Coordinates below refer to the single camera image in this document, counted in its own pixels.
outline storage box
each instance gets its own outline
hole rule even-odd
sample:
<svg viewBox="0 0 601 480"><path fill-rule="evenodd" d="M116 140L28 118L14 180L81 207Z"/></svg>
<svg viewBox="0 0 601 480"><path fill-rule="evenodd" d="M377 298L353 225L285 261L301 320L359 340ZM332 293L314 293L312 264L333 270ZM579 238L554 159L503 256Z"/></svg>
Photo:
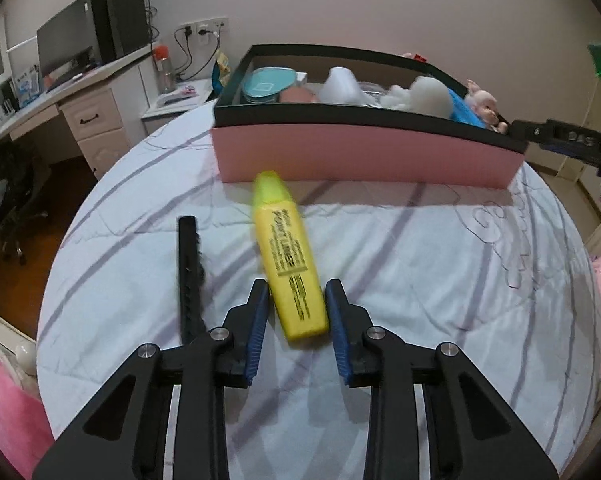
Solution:
<svg viewBox="0 0 601 480"><path fill-rule="evenodd" d="M527 142L485 128L383 108L329 104L247 104L245 77L263 66L325 81L344 66L362 82L408 88L430 75L461 97L467 89L429 63L354 48L264 44L241 60L214 108L212 139L223 182L274 170L285 180L376 180L505 188Z"/></svg>

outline desk drawer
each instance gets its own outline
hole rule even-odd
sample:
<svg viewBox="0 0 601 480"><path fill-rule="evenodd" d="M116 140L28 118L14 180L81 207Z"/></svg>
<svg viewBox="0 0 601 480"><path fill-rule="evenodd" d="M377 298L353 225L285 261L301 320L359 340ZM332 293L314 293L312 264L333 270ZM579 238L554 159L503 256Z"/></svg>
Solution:
<svg viewBox="0 0 601 480"><path fill-rule="evenodd" d="M132 149L125 128L79 140L78 145L98 180Z"/></svg>
<svg viewBox="0 0 601 480"><path fill-rule="evenodd" d="M122 128L116 101L109 88L70 101L61 109L76 140Z"/></svg>

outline round table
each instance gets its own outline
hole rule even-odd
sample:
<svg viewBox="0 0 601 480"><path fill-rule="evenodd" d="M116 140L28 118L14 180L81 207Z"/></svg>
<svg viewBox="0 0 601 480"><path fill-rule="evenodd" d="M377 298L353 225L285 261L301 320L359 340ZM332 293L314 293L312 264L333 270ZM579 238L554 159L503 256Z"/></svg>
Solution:
<svg viewBox="0 0 601 480"><path fill-rule="evenodd" d="M55 436L140 344L180 345L180 216L198 220L208 327L264 276L250 184L223 184L217 174L212 105L125 155L58 250L37 363ZM524 165L507 190L376 182L290 189L321 283L340 278L351 303L406 342L458 343L562 470L593 416L601 302L580 235L536 173ZM369 399L369 390L343 386L327 338L290 348L270 316L253 386L226 390L232 478L362 478Z"/></svg>

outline teal lid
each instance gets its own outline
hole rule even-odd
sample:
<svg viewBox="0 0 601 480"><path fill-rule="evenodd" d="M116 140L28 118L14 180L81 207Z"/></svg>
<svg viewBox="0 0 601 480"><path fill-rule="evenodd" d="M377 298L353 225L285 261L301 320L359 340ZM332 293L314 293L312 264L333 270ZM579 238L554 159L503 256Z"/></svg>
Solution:
<svg viewBox="0 0 601 480"><path fill-rule="evenodd" d="M266 66L247 76L243 83L243 93L246 97L261 99L282 92L295 83L295 70Z"/></svg>

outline yellow highlighter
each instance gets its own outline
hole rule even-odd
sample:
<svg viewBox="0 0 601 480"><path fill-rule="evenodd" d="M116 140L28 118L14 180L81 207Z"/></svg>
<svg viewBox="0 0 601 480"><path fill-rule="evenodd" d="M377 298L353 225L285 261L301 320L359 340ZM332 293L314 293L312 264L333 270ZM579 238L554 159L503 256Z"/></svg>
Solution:
<svg viewBox="0 0 601 480"><path fill-rule="evenodd" d="M325 300L303 221L275 171L263 171L254 181L254 223L286 338L293 341L327 332Z"/></svg>

